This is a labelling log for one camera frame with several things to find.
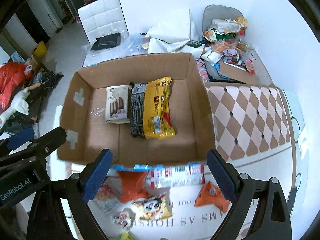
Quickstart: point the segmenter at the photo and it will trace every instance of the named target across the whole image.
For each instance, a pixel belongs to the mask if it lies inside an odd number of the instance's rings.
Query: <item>floor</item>
[[[61,73],[64,77],[51,94],[44,98],[39,123],[34,127],[36,136],[52,130],[56,107],[63,105],[72,76],[83,65],[85,53],[82,52],[82,46],[87,44],[87,36],[82,25],[77,22],[69,22],[50,39],[43,63],[49,70]]]

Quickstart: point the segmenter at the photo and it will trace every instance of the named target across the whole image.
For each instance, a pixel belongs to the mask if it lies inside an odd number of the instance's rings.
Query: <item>white cushion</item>
[[[81,7],[78,13],[89,43],[110,32],[120,32],[123,38],[129,36],[120,0],[97,0]]]

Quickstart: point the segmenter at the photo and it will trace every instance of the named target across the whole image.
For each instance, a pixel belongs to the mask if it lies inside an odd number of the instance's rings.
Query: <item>orange package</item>
[[[200,191],[195,202],[195,207],[209,204],[214,204],[223,213],[228,211],[230,204],[230,201],[224,198],[221,190],[217,186],[214,186],[210,181]]]
[[[122,184],[120,203],[151,197],[144,188],[144,179],[147,173],[147,171],[118,171]]]

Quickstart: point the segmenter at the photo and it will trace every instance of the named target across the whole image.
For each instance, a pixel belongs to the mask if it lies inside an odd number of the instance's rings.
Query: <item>blue gripper pad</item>
[[[21,145],[25,144],[26,142],[31,141],[34,138],[34,136],[35,136],[35,131],[32,128],[27,128],[22,132],[11,136],[8,139],[7,149],[14,151],[18,149]]]
[[[234,204],[237,200],[236,186],[212,151],[209,151],[207,154],[207,165],[225,199],[230,200]]]
[[[112,152],[107,150],[100,162],[97,164],[95,170],[84,184],[83,201],[87,204],[89,200],[95,198],[103,180],[105,179],[110,167],[112,165]]]

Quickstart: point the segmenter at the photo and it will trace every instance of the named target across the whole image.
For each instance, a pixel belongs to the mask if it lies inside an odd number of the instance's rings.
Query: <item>tape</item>
[[[67,141],[70,142],[70,149],[74,150],[78,142],[78,133],[72,130],[67,131]]]
[[[73,97],[73,101],[75,101],[78,105],[83,106],[83,102],[84,102],[83,88],[80,88],[79,92],[75,92],[75,96]]]

